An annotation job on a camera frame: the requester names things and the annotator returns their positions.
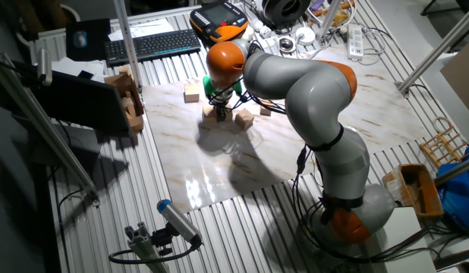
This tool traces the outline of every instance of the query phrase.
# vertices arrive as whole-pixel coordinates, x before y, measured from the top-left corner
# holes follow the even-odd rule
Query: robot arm
[[[370,167],[366,145],[357,132],[338,122],[356,94],[354,72],[330,61],[282,58],[260,50],[249,55],[249,48],[247,42],[235,40],[211,50],[223,56],[226,67],[231,56],[243,54],[248,92],[261,99],[285,99],[288,120],[315,152],[324,177],[325,211],[312,226],[339,242],[363,243],[388,221],[395,203],[384,187],[365,187]],[[209,71],[213,62],[216,58],[208,61]]]

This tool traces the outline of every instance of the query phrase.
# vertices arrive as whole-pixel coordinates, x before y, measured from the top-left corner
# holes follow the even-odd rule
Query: paper
[[[174,31],[174,28],[171,26],[171,24],[168,23],[167,19],[165,18],[130,27],[132,38],[166,33],[170,31]],[[111,41],[119,41],[123,40],[123,35],[121,34],[121,30],[117,30],[114,33],[108,35],[108,38],[110,38]]]
[[[103,61],[73,61],[68,57],[64,57],[59,61],[52,62],[52,70],[61,72],[68,75],[77,76],[81,71],[90,72],[93,74],[91,80],[104,83],[103,80],[106,75],[103,73],[105,65]]]

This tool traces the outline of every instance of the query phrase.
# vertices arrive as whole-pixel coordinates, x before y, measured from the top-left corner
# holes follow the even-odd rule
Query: blue bag
[[[446,173],[459,164],[453,163],[440,166],[437,176]],[[442,185],[438,192],[445,214],[463,231],[469,233],[469,171]]]

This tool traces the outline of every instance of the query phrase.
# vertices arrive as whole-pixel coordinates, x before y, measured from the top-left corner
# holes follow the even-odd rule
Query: green object
[[[203,83],[204,83],[204,92],[207,98],[211,98],[219,94],[219,92],[216,91],[216,88],[214,88],[214,86],[212,85],[211,78],[209,76],[204,76]],[[241,88],[241,83],[239,81],[233,86],[233,90],[239,96],[241,95],[241,91],[243,90]]]
[[[210,98],[211,96],[214,96],[217,92],[214,86],[211,84],[211,78],[209,76],[204,76],[203,82],[206,97]]]

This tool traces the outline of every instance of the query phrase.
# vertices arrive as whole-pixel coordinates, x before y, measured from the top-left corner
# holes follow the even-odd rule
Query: white power strip
[[[348,25],[348,59],[361,61],[363,59],[363,30],[360,25]]]

